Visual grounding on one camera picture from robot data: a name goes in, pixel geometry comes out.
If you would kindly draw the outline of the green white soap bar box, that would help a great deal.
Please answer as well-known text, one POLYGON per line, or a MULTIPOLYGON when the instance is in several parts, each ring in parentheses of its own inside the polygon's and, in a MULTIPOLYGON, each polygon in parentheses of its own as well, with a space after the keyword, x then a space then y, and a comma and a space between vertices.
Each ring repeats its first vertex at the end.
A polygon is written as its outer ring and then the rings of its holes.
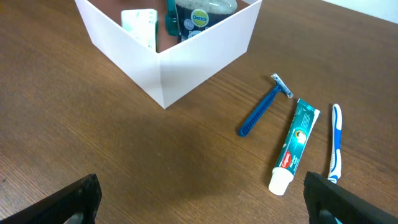
POLYGON ((130 9, 121 11, 122 28, 140 44, 157 51, 158 17, 155 9, 130 9))

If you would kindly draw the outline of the teal mouthwash bottle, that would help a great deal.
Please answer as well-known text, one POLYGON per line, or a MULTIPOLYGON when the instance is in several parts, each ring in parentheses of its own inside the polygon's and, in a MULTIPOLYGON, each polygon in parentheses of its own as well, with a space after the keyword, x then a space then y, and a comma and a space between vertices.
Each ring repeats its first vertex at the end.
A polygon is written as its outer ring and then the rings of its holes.
POLYGON ((171 36, 180 35, 175 0, 166 0, 165 28, 171 36))

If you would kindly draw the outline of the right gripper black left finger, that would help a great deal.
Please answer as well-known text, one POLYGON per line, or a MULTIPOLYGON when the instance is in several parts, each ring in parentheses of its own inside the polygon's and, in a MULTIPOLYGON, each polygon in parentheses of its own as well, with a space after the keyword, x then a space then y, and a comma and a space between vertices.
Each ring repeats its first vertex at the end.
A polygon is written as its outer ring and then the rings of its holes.
POLYGON ((96 174, 89 174, 43 200, 1 220, 1 223, 95 224, 102 192, 96 174))

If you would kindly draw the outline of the white open cardboard box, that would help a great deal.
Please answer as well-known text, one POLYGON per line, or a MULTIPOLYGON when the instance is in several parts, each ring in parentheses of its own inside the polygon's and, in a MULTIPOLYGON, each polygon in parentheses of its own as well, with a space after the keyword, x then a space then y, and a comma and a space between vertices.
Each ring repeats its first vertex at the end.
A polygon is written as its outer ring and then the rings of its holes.
POLYGON ((154 52, 140 44, 117 20, 123 9, 155 7, 160 1, 75 1, 95 47, 131 80, 167 108, 244 54, 261 1, 241 1, 239 11, 208 30, 154 52))

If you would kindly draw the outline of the blue disposable razor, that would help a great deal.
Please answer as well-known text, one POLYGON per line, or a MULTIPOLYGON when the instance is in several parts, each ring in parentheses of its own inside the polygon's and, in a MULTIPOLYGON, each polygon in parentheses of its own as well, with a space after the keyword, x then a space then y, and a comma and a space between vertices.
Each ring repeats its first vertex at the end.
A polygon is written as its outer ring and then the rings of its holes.
POLYGON ((271 78, 275 81, 275 87, 261 100, 252 113, 248 116, 245 122, 238 130, 238 136, 246 137, 255 124, 260 120, 262 115, 266 112, 268 107, 273 103, 275 97, 282 92, 288 98, 292 98, 294 94, 290 91, 287 85, 282 81, 278 74, 274 73, 271 78))

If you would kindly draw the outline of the blue white toothbrush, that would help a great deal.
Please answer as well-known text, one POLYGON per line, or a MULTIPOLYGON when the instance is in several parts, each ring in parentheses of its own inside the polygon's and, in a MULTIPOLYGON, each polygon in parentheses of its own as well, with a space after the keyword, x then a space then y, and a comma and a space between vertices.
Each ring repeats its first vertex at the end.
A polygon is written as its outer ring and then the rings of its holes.
POLYGON ((341 108, 338 104, 332 106, 331 126, 332 126, 332 150, 330 159, 330 168, 328 180, 334 184, 341 177, 342 160, 341 160, 341 130, 343 124, 343 116, 341 108))

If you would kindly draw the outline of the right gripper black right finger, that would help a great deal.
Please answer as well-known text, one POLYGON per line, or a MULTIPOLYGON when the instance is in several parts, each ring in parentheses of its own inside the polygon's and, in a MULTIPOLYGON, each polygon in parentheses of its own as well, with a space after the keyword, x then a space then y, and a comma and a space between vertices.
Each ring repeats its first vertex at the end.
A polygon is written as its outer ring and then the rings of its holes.
POLYGON ((311 224, 397 223, 397 217, 315 172, 307 172, 303 195, 311 224))

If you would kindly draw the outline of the dark blue pump soap bottle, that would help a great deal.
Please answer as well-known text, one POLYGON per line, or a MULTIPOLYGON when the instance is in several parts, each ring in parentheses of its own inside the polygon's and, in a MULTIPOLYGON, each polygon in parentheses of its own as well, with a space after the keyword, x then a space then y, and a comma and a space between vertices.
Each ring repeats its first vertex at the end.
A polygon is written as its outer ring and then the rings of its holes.
POLYGON ((181 41, 185 41, 233 15, 236 0, 175 0, 181 41))

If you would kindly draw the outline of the teal toothpaste tube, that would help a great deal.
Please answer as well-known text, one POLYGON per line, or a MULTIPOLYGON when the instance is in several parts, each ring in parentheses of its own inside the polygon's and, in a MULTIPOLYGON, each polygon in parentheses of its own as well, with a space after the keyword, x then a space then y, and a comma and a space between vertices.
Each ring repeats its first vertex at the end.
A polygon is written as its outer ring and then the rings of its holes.
POLYGON ((298 99, 295 114, 277 162, 272 170, 269 190, 275 195, 283 195, 293 181, 305 146, 320 115, 303 99, 298 99))

